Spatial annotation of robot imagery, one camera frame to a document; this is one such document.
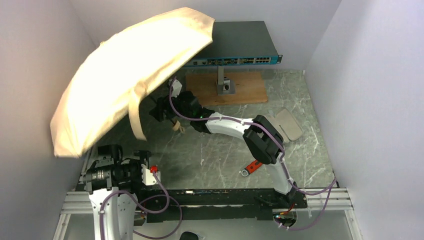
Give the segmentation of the beige black folding umbrella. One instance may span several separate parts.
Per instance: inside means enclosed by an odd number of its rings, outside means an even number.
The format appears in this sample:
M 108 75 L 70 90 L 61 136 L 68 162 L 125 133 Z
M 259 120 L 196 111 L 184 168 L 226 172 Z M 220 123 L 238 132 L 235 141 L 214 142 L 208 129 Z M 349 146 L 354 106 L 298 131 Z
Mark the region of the beige black folding umbrella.
M 215 19 L 181 7 L 127 27 L 80 65 L 50 121 L 53 153 L 80 158 L 123 117 L 145 140 L 139 105 L 212 43 Z

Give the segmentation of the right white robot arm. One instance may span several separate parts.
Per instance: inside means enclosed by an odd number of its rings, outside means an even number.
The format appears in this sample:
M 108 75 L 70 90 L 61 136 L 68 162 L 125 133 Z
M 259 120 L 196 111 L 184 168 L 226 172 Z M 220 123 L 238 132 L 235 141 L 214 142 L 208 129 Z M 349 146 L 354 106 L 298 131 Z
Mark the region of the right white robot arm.
M 154 101 L 149 114 L 158 122 L 186 119 L 200 133 L 222 134 L 244 140 L 255 160 L 266 166 L 274 191 L 287 203 L 295 199 L 297 184 L 292 180 L 284 162 L 284 137 L 263 115 L 237 118 L 203 107 L 191 91 L 177 96 L 167 95 Z

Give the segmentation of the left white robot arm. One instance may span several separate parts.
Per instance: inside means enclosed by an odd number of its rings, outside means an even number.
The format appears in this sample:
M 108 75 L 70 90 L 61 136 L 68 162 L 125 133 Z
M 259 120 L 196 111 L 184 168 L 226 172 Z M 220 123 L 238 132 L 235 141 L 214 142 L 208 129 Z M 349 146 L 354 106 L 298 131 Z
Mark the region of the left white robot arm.
M 124 157 L 123 148 L 109 144 L 97 148 L 83 174 L 85 191 L 93 211 L 97 240 L 133 239 L 137 193 L 145 187 L 143 173 L 149 167 L 151 152 L 134 150 Z

